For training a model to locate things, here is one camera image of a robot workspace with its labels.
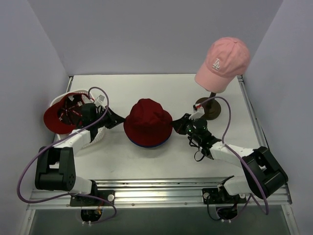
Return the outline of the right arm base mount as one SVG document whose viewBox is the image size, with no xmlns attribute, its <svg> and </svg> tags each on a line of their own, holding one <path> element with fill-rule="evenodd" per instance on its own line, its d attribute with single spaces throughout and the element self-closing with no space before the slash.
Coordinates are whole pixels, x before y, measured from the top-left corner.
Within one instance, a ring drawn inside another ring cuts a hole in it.
<svg viewBox="0 0 313 235">
<path fill-rule="evenodd" d="M 243 209 L 247 205 L 247 198 L 245 194 L 230 195 L 224 188 L 227 180 L 234 176 L 229 176 L 221 181 L 216 188 L 203 188 L 202 198 L 203 203 L 206 204 L 207 213 L 213 221 L 231 223 L 240 214 L 238 205 L 245 203 Z M 215 217 L 210 213 L 209 206 L 221 204 L 222 206 L 215 208 Z"/>
</svg>

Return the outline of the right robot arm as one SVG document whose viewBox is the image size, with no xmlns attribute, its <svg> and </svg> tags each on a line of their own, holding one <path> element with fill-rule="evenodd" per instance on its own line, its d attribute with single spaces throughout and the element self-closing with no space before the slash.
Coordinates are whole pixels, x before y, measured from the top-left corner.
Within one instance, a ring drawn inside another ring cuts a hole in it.
<svg viewBox="0 0 313 235">
<path fill-rule="evenodd" d="M 268 198 L 288 182 L 288 176 L 271 151 L 259 148 L 243 148 L 224 143 L 208 131 L 207 121 L 185 114 L 172 121 L 173 129 L 186 135 L 189 144 L 196 147 L 203 157 L 230 163 L 244 171 L 244 176 L 227 179 L 217 190 L 218 198 L 230 201 L 237 194 L 254 194 Z"/>
</svg>

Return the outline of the red cap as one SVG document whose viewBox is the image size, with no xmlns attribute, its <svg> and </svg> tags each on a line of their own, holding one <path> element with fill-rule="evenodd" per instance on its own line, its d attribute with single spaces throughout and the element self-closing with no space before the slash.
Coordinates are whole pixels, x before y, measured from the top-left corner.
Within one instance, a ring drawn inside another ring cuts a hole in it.
<svg viewBox="0 0 313 235">
<path fill-rule="evenodd" d="M 82 106 L 94 98 L 85 90 L 65 93 L 55 98 L 44 113 L 44 124 L 55 134 L 71 133 L 82 117 Z"/>
</svg>

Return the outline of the pink baseball cap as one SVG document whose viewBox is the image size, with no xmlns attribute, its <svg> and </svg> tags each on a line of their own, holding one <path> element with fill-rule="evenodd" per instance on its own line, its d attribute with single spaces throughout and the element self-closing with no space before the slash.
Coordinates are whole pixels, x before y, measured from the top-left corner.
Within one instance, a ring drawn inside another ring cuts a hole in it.
<svg viewBox="0 0 313 235">
<path fill-rule="evenodd" d="M 195 75 L 195 82 L 209 92 L 220 94 L 250 64 L 247 45 L 234 37 L 223 37 L 209 48 L 206 58 Z"/>
</svg>

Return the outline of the dark red knit hat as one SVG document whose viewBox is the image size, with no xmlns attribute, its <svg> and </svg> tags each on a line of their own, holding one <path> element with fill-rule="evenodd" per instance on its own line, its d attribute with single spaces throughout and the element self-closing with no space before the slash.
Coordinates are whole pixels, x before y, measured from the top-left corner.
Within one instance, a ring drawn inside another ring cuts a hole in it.
<svg viewBox="0 0 313 235">
<path fill-rule="evenodd" d="M 155 145 L 170 138 L 172 121 L 172 116 L 161 104 L 142 98 L 125 118 L 123 128 L 128 139 L 142 145 Z"/>
</svg>

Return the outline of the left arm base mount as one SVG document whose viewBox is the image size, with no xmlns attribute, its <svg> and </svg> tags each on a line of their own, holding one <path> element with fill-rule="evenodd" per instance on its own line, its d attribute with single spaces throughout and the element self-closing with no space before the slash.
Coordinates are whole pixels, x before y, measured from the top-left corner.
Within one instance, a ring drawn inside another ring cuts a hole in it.
<svg viewBox="0 0 313 235">
<path fill-rule="evenodd" d="M 82 224 L 91 226 L 116 217 L 117 209 L 114 201 L 114 190 L 100 190 L 90 195 L 72 195 L 69 206 L 79 208 L 78 219 Z"/>
</svg>

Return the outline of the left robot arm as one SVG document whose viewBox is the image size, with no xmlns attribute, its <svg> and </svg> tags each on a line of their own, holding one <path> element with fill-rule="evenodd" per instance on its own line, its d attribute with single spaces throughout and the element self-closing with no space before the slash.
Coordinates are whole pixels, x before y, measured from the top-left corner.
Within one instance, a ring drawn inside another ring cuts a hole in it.
<svg viewBox="0 0 313 235">
<path fill-rule="evenodd" d="M 125 118 L 108 106 L 84 104 L 78 128 L 53 146 L 41 149 L 37 159 L 36 189 L 81 194 L 83 202 L 94 205 L 99 193 L 92 180 L 76 175 L 74 155 L 96 139 L 100 128 L 112 129 L 124 121 Z"/>
</svg>

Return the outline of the blue bucket hat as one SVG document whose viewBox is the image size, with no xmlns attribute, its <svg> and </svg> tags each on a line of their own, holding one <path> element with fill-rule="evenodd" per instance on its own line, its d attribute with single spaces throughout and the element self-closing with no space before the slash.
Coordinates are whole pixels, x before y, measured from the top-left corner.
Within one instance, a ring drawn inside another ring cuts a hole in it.
<svg viewBox="0 0 313 235">
<path fill-rule="evenodd" d="M 136 145 L 138 147 L 142 147 L 142 148 L 157 148 L 157 147 L 160 147 L 160 146 L 164 145 L 168 140 L 169 140 L 169 138 L 166 139 L 165 141 L 160 142 L 160 143 L 155 144 L 155 145 L 142 145 L 142 144 L 136 143 L 136 142 L 134 142 L 132 140 L 130 140 L 130 142 L 133 143 L 134 145 Z"/>
</svg>

